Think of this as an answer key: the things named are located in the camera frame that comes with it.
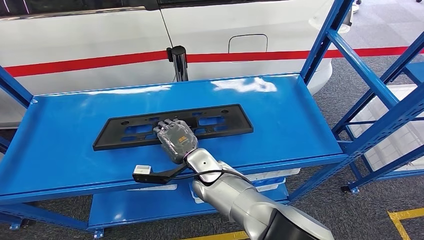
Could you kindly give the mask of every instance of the red stripe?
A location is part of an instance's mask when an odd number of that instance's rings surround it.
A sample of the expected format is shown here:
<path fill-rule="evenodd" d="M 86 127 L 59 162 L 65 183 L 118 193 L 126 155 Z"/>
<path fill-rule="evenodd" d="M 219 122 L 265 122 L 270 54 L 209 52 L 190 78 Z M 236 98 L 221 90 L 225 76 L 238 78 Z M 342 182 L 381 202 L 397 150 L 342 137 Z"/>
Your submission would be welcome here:
<path fill-rule="evenodd" d="M 359 48 L 355 52 L 360 57 L 401 55 L 407 49 L 406 46 Z M 306 59 L 309 51 L 272 51 L 272 52 L 242 52 L 242 53 L 202 53 L 188 54 L 188 63 L 216 63 L 216 62 L 239 62 L 239 61 L 266 61 L 266 60 L 290 60 Z M 325 58 L 341 58 L 338 50 L 328 50 Z M 167 51 L 152 51 L 116 56 L 93 57 L 86 59 L 46 62 L 20 66 L 5 67 L 14 77 L 33 76 L 40 74 L 61 73 L 75 70 L 95 69 L 102 67 L 135 64 L 167 59 Z"/>
<path fill-rule="evenodd" d="M 14 77 L 61 73 L 75 70 L 95 69 L 124 64 L 134 64 L 167 59 L 167 51 L 152 51 L 134 54 L 102 56 L 86 59 L 37 63 L 5 67 Z"/>

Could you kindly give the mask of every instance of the robot finger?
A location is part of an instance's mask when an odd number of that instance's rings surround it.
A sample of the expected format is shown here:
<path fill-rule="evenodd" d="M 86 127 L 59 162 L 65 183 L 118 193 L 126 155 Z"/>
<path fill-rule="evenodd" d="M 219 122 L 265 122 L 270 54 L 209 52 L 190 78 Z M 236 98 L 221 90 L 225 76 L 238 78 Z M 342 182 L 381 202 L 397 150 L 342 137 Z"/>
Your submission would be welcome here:
<path fill-rule="evenodd" d="M 163 130 L 160 128 L 160 127 L 155 127 L 155 128 L 153 128 L 153 132 L 155 132 L 156 134 L 158 134 L 158 133 L 160 133 L 160 132 L 162 132 Z"/>
<path fill-rule="evenodd" d="M 176 124 L 174 121 L 171 121 L 169 118 L 165 119 L 164 122 L 167 123 L 170 127 L 173 127 Z"/>
<path fill-rule="evenodd" d="M 160 121 L 157 124 L 164 130 L 168 130 L 170 128 L 170 126 L 168 126 L 168 124 L 164 123 L 163 121 Z"/>

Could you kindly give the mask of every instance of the black cable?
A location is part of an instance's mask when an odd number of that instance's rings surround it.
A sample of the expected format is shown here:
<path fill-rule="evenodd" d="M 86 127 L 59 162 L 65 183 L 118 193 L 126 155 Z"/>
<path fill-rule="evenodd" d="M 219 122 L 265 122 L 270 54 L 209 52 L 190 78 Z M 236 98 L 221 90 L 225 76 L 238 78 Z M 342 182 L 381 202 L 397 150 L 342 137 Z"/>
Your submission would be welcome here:
<path fill-rule="evenodd" d="M 212 174 L 212 173 L 224 173 L 224 174 L 236 175 L 237 177 L 239 177 L 239 178 L 243 179 L 244 181 L 246 181 L 246 182 L 250 183 L 251 185 L 253 185 L 253 183 L 247 177 L 241 175 L 240 173 L 234 172 L 234 171 L 230 171 L 230 170 L 224 170 L 224 169 L 221 169 L 221 170 L 201 171 L 201 172 L 193 173 L 193 174 L 186 175 L 186 176 L 172 177 L 171 179 L 173 179 L 173 180 L 189 179 L 189 178 L 193 178 L 193 177 L 200 176 L 200 175 L 203 175 L 203 174 Z"/>

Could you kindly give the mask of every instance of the shelf rack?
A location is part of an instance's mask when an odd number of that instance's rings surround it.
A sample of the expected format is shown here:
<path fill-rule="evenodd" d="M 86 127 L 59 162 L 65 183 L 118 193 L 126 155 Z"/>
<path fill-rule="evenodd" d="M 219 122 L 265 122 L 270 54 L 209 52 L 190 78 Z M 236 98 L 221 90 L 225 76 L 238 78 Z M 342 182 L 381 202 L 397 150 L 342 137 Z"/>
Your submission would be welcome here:
<path fill-rule="evenodd" d="M 163 191 L 133 181 L 135 165 L 155 172 L 175 167 L 160 146 L 93 151 L 92 144 L 111 117 L 230 104 L 241 105 L 254 131 L 199 145 L 246 175 L 324 165 L 291 193 L 284 184 L 264 193 L 284 204 L 299 199 L 424 110 L 424 84 L 399 101 L 337 33 L 352 2 L 334 1 L 297 73 L 33 96 L 0 68 L 0 86 L 27 108 L 0 163 L 0 213 L 101 238 L 108 227 L 214 212 L 195 203 L 187 181 L 171 181 L 177 188 Z M 307 89 L 331 43 L 389 108 L 352 141 L 337 139 Z M 25 204 L 82 195 L 93 195 L 88 222 Z"/>
<path fill-rule="evenodd" d="M 388 84 L 392 82 L 395 78 L 397 78 L 400 74 L 404 73 L 407 75 L 414 84 L 417 85 L 418 88 L 423 87 L 424 82 L 424 62 L 414 62 L 411 63 L 420 52 L 424 49 L 424 31 L 416 38 L 416 40 L 409 46 L 408 49 L 386 70 L 386 72 L 381 76 L 381 81 L 384 84 Z M 352 124 L 375 124 L 375 121 L 367 121 L 367 122 L 357 122 L 352 121 L 352 119 L 357 116 L 362 109 L 364 109 L 367 104 L 371 102 L 371 100 L 376 95 L 371 91 L 367 91 L 361 99 L 348 111 L 348 113 L 335 125 L 332 129 L 335 135 L 340 134 L 342 131 L 346 131 L 347 135 L 351 140 L 356 139 L 354 133 L 349 127 Z M 385 104 L 385 106 L 390 109 L 391 105 Z M 423 111 L 422 106 L 418 104 L 418 108 L 411 111 L 414 111 L 420 114 Z M 409 121 L 422 121 L 423 117 L 411 117 L 408 116 Z M 342 186 L 343 191 L 351 191 L 352 193 L 358 193 L 358 187 L 366 185 L 372 181 L 377 180 L 386 180 L 386 179 L 394 179 L 394 178 L 402 178 L 409 176 L 417 176 L 424 174 L 424 169 L 415 169 L 415 170 L 401 170 L 395 171 L 406 164 L 413 162 L 416 159 L 424 156 L 424 145 L 417 147 L 416 149 L 410 151 L 409 153 L 399 157 L 398 159 L 390 162 L 382 166 L 379 169 L 374 170 L 369 163 L 369 160 L 366 158 L 364 154 L 362 154 L 361 160 L 366 166 L 369 174 L 366 176 L 362 176 L 358 167 L 354 162 L 349 164 L 353 174 L 356 177 L 355 182 L 350 182 L 347 186 Z"/>

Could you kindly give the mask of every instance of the shelf surface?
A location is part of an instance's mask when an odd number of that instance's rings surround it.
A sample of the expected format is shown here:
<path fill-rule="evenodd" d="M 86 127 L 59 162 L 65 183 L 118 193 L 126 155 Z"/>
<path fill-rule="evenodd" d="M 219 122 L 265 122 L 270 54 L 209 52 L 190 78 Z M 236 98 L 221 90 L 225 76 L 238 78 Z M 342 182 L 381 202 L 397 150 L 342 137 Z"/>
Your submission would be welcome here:
<path fill-rule="evenodd" d="M 414 62 L 406 65 L 403 72 L 415 83 L 424 83 L 424 62 Z"/>
<path fill-rule="evenodd" d="M 103 151 L 92 145 L 112 117 L 230 104 L 241 105 L 253 133 L 203 139 L 199 146 L 245 174 L 261 173 L 258 166 L 267 164 L 342 153 L 297 74 L 38 95 L 0 163 L 0 204 L 18 195 L 36 201 L 48 199 L 51 191 L 62 194 L 51 198 L 69 197 L 77 196 L 70 194 L 76 188 L 92 194 L 105 185 L 134 184 L 135 165 L 150 165 L 154 172 L 173 169 L 160 145 Z M 323 164 L 314 161 L 308 166 Z"/>
<path fill-rule="evenodd" d="M 288 192 L 284 183 L 261 193 L 272 200 L 287 202 Z M 189 183 L 185 181 L 178 183 L 176 190 L 127 190 L 94 194 L 88 228 L 108 228 L 216 212 L 208 203 L 195 203 Z"/>

